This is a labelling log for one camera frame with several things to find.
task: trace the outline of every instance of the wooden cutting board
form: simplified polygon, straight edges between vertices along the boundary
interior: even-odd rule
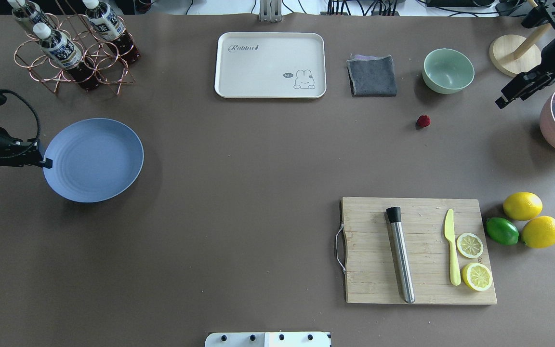
[[[395,251],[390,241],[388,207],[401,207],[414,304],[493,305],[496,291],[475,292],[464,281],[449,279],[449,242],[443,226],[448,209],[454,210],[455,237],[476,234],[483,241],[479,259],[458,254],[460,270],[480,262],[491,270],[478,200],[414,198],[342,198],[342,220],[346,239],[346,302],[405,304],[398,286]]]

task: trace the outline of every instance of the wooden stand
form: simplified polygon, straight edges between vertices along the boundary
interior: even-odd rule
[[[537,7],[534,0],[529,0],[532,7]],[[489,46],[489,58],[494,66],[509,77],[520,72],[529,71],[541,64],[541,50],[535,46],[551,24],[538,27],[529,37],[520,35],[504,35],[497,38]]]

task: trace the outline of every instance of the gray cloth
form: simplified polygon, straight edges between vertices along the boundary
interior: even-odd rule
[[[365,57],[355,55],[348,62],[353,95],[396,96],[395,68],[391,55]]]

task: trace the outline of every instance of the brown tabletop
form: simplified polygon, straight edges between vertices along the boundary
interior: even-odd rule
[[[12,58],[24,34],[0,17],[0,89],[35,107],[44,145],[107,117],[145,147],[136,182],[95,204],[60,197],[36,167],[0,167],[0,346],[200,347],[211,332],[278,330],[332,332],[340,347],[555,346],[555,246],[488,240],[492,306],[347,304],[333,255],[343,196],[478,199],[493,216],[510,193],[532,191],[555,217],[555,149],[538,128],[555,86],[494,104],[509,78],[488,47],[527,35],[518,18],[125,19],[143,57],[114,97],[74,85],[54,96],[32,81]],[[228,31],[318,33],[325,95],[222,99],[213,81]],[[441,47],[475,66],[463,92],[423,83],[423,58]],[[351,53],[391,54],[397,97],[352,97]],[[416,130],[421,114],[432,125]],[[13,98],[0,125],[35,131]]]

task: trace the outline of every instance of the cutting board handle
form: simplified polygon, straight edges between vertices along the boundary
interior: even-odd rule
[[[344,266],[344,264],[343,264],[342,261],[340,260],[339,252],[337,251],[338,248],[339,248],[339,236],[340,236],[340,233],[341,233],[342,236],[343,236],[342,239],[344,240],[344,249],[346,249],[346,239],[345,239],[346,235],[344,235],[344,222],[342,222],[342,223],[340,224],[340,228],[339,228],[339,230],[337,230],[337,234],[335,234],[335,259],[337,259],[337,263],[340,264],[340,266],[341,266],[341,268],[342,268],[342,272],[343,272],[344,274],[346,274],[346,266]]]

